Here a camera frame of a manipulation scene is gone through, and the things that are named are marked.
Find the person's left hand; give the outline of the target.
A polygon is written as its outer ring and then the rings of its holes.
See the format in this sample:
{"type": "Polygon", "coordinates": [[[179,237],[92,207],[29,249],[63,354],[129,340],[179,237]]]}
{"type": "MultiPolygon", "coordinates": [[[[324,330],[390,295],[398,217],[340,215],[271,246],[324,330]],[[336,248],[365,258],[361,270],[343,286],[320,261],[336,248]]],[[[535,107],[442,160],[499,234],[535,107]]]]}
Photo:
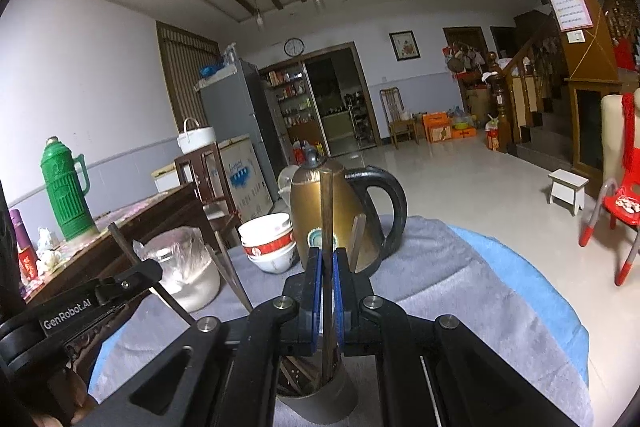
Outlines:
{"type": "Polygon", "coordinates": [[[89,391],[96,358],[41,364],[27,410],[36,426],[76,426],[98,407],[89,391]]]}

